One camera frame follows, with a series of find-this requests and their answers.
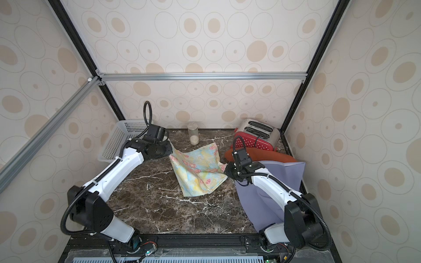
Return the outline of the rust orange skirt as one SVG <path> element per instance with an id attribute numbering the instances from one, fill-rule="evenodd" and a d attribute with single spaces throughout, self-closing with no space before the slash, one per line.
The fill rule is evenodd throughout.
<path id="1" fill-rule="evenodd" d="M 252 161 L 276 161 L 282 163 L 297 162 L 292 156 L 276 151 L 266 151 L 254 147 L 247 147 L 247 153 Z"/>

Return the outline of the floral pastel skirt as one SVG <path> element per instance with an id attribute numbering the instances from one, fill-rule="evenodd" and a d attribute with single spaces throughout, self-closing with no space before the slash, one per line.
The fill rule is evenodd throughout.
<path id="1" fill-rule="evenodd" d="M 187 153 L 172 150 L 169 158 L 184 197 L 211 194 L 227 180 L 216 143 Z"/>

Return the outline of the lavender purple skirt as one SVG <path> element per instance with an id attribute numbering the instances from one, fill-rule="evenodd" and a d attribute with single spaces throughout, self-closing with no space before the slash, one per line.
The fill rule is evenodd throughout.
<path id="1" fill-rule="evenodd" d="M 282 163 L 261 161 L 268 171 L 288 187 L 298 191 L 305 170 L 305 162 Z M 240 203 L 257 232 L 272 224 L 284 222 L 284 211 L 263 190 L 255 185 L 235 183 Z"/>

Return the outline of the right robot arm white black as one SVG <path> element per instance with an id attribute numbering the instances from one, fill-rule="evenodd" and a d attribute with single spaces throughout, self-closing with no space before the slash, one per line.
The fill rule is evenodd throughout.
<path id="1" fill-rule="evenodd" d="M 235 180 L 240 203 L 265 251 L 278 244 L 317 251 L 332 246 L 331 231 L 315 196 L 283 182 L 293 182 L 303 168 L 302 162 L 254 161 L 244 147 L 232 151 L 225 174 Z"/>

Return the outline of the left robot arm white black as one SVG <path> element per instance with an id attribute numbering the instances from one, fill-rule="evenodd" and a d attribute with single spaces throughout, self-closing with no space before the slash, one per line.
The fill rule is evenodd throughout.
<path id="1" fill-rule="evenodd" d="M 126 140 L 115 160 L 83 186 L 67 192 L 68 207 L 60 222 L 61 232 L 68 236 L 100 236 L 117 241 L 134 252 L 141 246 L 138 230 L 119 219 L 107 205 L 112 193 L 138 166 L 172 154 L 165 128 L 150 124 L 140 135 Z"/>

